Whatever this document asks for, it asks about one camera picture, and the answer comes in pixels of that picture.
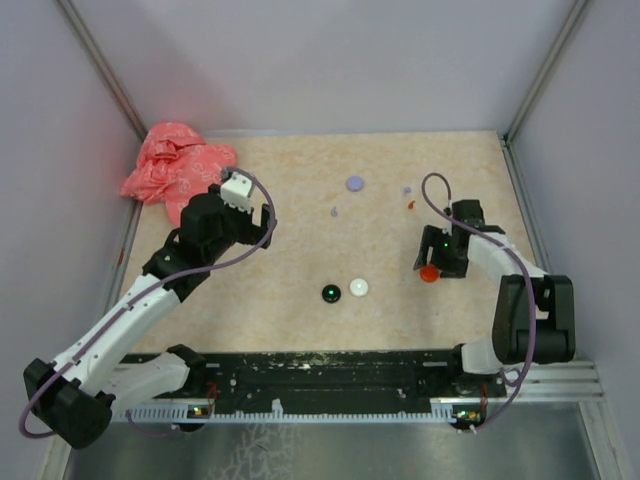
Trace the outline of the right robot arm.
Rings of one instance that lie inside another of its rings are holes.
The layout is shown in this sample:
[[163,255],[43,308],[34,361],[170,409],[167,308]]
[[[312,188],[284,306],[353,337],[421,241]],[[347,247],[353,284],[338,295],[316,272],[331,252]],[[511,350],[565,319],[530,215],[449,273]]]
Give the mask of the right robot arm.
[[572,361],[576,351],[572,281],[527,261],[503,229],[485,223],[478,200],[450,203],[444,214],[451,221],[448,227],[424,227],[413,269],[425,281],[463,279],[474,265],[498,288],[489,336],[457,347],[459,362],[446,372],[448,387],[466,396],[481,385],[482,375],[505,367]]

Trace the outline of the white earbud charging case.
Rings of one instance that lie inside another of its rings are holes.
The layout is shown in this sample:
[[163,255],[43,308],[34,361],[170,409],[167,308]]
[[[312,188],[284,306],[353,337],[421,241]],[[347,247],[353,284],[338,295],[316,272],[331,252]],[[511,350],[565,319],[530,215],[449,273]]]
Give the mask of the white earbud charging case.
[[369,284],[363,278],[355,278],[349,284],[349,291],[354,297],[364,297],[369,292]]

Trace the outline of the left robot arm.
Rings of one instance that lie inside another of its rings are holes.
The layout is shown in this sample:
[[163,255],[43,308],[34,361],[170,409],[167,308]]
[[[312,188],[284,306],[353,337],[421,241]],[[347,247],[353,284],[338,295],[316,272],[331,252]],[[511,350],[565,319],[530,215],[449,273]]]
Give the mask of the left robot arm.
[[208,384],[204,357],[178,344],[154,359],[120,370],[130,349],[160,320],[183,303],[214,270],[235,265],[248,253],[224,260],[234,245],[250,253],[267,248],[277,220],[268,199],[261,221],[253,222],[251,198],[266,189],[247,173],[191,198],[178,228],[144,265],[130,289],[81,339],[46,362],[32,360],[23,372],[28,404],[19,431],[30,439],[28,415],[80,450],[94,443],[112,418],[159,395],[179,392],[194,397]]

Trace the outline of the orange earbud charging case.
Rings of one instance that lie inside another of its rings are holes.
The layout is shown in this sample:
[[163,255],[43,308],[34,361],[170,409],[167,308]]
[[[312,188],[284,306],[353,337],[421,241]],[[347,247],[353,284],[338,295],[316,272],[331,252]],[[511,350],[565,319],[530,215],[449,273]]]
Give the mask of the orange earbud charging case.
[[419,269],[419,276],[423,282],[433,283],[440,278],[440,271],[433,265],[426,265]]

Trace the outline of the black earbud charging case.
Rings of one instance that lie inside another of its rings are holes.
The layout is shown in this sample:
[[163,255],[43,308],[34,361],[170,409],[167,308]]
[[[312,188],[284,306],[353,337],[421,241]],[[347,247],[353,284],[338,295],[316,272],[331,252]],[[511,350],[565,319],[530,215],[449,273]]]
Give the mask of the black earbud charging case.
[[339,286],[335,284],[327,284],[323,287],[321,296],[325,302],[333,304],[341,299],[342,292]]

